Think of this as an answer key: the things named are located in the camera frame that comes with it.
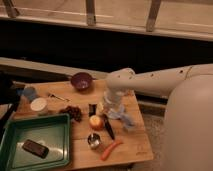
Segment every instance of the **bowl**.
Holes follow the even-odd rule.
[[[86,72],[78,72],[70,80],[73,87],[77,90],[85,90],[92,84],[92,76]]]

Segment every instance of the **green plastic tray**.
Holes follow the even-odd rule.
[[[31,139],[49,148],[45,159],[22,149]],[[0,170],[46,170],[69,163],[70,118],[68,114],[11,121],[0,146]]]

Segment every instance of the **dark floor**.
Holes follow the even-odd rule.
[[[0,20],[0,56],[136,73],[213,62],[213,42]]]

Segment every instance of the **wooden tabletop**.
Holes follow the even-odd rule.
[[[131,132],[127,132],[123,129],[121,121],[110,120],[116,139],[121,139],[124,143],[115,148],[106,161],[102,161],[100,156],[104,148],[112,143],[112,140],[105,130],[94,131],[90,128],[88,104],[98,104],[102,101],[103,92],[106,89],[105,80],[94,80],[92,87],[82,92],[76,91],[69,82],[36,83],[28,84],[27,86],[35,87],[38,95],[47,99],[48,109],[52,114],[57,113],[62,108],[66,108],[68,105],[78,106],[83,112],[82,121],[71,124],[70,163],[56,170],[75,170],[120,165],[153,159],[143,118],[133,91],[124,96],[122,102],[126,108],[126,112],[133,118],[135,127]],[[70,101],[65,102],[47,97],[47,92],[70,99]],[[36,113],[30,110],[30,104],[27,99],[21,97],[20,105],[14,115],[14,119],[33,116],[36,116]],[[96,150],[91,150],[87,143],[87,137],[92,132],[98,133],[102,140],[102,145]]]

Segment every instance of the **white cup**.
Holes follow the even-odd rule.
[[[32,111],[36,112],[38,115],[47,114],[47,100],[45,98],[39,97],[34,99],[31,104],[30,108]]]

